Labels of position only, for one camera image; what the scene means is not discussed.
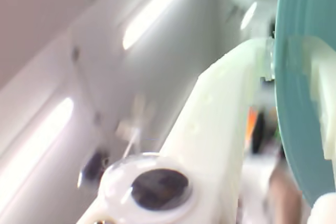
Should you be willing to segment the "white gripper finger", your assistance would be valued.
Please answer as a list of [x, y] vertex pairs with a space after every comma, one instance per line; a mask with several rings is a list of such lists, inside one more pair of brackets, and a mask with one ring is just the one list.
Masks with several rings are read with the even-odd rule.
[[302, 41], [303, 69], [318, 115], [323, 158], [330, 161], [335, 185], [335, 49], [318, 37]]
[[273, 43], [247, 40], [198, 77], [160, 150], [188, 177], [192, 193], [160, 212], [160, 223], [235, 223], [248, 111], [260, 78], [271, 76]]

